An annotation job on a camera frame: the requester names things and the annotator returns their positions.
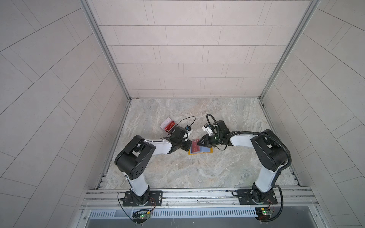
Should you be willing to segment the yellow leather card holder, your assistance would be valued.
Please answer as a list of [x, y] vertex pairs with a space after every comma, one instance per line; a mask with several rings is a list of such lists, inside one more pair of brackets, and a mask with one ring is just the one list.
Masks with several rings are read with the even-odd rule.
[[201, 149], [201, 152], [200, 153], [198, 153], [198, 154], [210, 154], [210, 153], [212, 153], [213, 152], [213, 149], [212, 148], [208, 148], [208, 147], [201, 147], [200, 146], [200, 149]]

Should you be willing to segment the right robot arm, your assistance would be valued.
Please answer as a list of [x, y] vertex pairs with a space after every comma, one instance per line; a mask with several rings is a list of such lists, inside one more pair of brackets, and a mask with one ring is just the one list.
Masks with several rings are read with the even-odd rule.
[[270, 129], [259, 133], [231, 132], [222, 120], [214, 124], [206, 124], [203, 130], [207, 134], [198, 141], [198, 146], [207, 148], [218, 145], [244, 146], [255, 150], [261, 169], [252, 185], [251, 192], [245, 193], [242, 197], [256, 204], [269, 202], [279, 175], [291, 165], [291, 154], [284, 143]]

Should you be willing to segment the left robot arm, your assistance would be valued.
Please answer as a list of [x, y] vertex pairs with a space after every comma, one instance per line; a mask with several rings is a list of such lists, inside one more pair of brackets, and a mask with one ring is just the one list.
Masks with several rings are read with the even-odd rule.
[[178, 149], [189, 151], [192, 141], [189, 135], [190, 125], [186, 127], [174, 126], [168, 136], [159, 140], [147, 140], [136, 135], [116, 156], [115, 165], [127, 176], [130, 184], [132, 202], [145, 205], [149, 201], [150, 186], [144, 177], [150, 159], [154, 155], [171, 154]]

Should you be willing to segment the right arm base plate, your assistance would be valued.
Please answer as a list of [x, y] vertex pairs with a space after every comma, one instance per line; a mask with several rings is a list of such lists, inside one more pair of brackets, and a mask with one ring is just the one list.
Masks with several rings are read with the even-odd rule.
[[278, 204], [278, 200], [273, 189], [266, 193], [262, 193], [257, 189], [236, 190], [232, 192], [232, 195], [238, 198], [240, 205]]

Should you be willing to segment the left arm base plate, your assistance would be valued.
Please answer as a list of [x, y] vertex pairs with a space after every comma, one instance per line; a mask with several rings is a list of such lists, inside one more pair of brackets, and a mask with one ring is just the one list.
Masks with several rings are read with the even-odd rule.
[[123, 201], [123, 207], [152, 207], [162, 205], [162, 191], [148, 190], [142, 196], [137, 196], [132, 191], [127, 191], [125, 196], [119, 197]]

